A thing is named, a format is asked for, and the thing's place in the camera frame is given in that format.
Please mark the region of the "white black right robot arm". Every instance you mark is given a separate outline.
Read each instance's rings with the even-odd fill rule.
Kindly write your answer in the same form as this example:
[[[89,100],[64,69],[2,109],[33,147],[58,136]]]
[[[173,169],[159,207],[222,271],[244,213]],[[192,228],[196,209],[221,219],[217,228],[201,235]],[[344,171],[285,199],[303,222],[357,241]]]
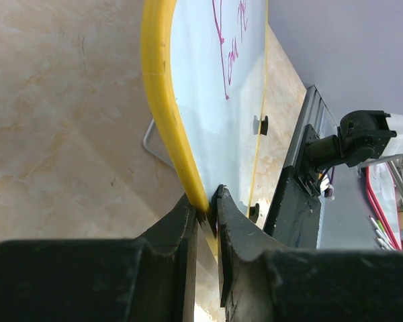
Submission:
[[[403,156],[403,115],[384,111],[351,112],[341,119],[336,135],[304,148],[305,159],[317,170],[397,156]]]

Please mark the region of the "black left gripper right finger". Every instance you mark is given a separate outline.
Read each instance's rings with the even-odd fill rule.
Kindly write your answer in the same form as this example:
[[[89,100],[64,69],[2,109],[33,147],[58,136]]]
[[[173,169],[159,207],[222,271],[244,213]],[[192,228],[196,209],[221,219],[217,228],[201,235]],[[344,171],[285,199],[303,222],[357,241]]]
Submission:
[[[220,185],[214,195],[218,225],[220,306],[227,321],[276,321],[283,276],[273,263],[284,247],[258,228]]]

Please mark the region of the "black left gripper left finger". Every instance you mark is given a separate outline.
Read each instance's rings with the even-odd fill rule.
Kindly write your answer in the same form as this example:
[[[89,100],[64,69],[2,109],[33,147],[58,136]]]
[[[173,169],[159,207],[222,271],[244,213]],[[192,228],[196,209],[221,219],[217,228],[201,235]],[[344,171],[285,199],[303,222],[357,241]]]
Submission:
[[[186,195],[147,229],[134,287],[135,321],[193,321],[196,211]]]

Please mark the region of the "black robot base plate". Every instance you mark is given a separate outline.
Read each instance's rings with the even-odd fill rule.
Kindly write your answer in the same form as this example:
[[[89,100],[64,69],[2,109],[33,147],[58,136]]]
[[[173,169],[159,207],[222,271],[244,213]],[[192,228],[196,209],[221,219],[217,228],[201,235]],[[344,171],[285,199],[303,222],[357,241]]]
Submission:
[[[279,176],[263,231],[289,248],[315,249],[318,243],[321,202],[311,190],[316,173],[304,158],[304,148],[318,134],[308,124],[294,142],[294,158]]]

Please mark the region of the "yellow framed whiteboard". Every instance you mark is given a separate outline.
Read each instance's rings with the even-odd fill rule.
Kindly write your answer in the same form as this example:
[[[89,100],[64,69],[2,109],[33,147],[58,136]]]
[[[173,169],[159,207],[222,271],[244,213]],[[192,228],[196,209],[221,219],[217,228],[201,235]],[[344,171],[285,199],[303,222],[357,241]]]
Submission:
[[[156,128],[213,254],[220,185],[251,206],[267,78],[266,1],[145,1],[141,60]]]

